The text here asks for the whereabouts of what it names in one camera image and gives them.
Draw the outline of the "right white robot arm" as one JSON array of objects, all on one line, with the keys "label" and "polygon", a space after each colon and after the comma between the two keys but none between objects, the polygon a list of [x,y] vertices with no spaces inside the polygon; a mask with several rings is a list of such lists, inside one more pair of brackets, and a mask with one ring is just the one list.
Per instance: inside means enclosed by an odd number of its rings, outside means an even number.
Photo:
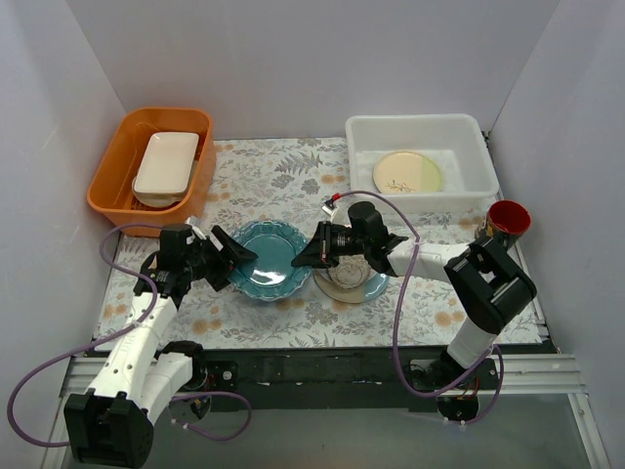
[{"label": "right white robot arm", "polygon": [[449,283],[466,319],[431,373],[453,388],[478,375],[495,339],[536,296],[534,282],[498,240],[482,235],[468,244],[421,244],[414,236],[392,234],[373,203],[348,209],[350,224],[317,224],[294,267],[329,269],[342,257],[361,255],[369,267],[389,277],[422,277]]}]

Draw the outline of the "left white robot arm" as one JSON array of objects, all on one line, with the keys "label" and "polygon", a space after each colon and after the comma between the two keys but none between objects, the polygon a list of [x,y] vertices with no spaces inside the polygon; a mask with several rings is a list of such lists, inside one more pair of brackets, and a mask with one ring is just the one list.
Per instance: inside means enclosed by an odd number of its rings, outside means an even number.
[{"label": "left white robot arm", "polygon": [[63,409],[73,457],[83,463],[141,468],[153,444],[154,425],[182,389],[208,406],[211,376],[192,341],[160,344],[193,283],[216,291],[235,268],[257,259],[220,227],[206,236],[189,224],[161,229],[158,248],[141,264],[122,331],[103,367]]}]

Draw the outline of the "cream and green plate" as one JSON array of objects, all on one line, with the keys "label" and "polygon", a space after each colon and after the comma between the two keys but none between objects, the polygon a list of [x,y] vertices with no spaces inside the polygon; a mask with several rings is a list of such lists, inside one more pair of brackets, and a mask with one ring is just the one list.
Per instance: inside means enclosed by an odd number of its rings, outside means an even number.
[{"label": "cream and green plate", "polygon": [[408,150],[383,156],[374,166],[373,181],[384,194],[440,192],[443,186],[438,165],[427,156]]}]

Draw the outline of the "teal scalloped plate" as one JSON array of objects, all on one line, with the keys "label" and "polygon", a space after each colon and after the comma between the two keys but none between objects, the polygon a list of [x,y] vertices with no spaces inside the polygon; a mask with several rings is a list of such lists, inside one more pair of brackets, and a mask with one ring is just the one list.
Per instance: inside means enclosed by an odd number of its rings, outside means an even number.
[{"label": "teal scalloped plate", "polygon": [[304,250],[306,237],[282,221],[250,222],[231,236],[257,258],[239,264],[229,282],[248,297],[272,302],[291,296],[309,278],[311,267],[293,267],[291,262]]}]

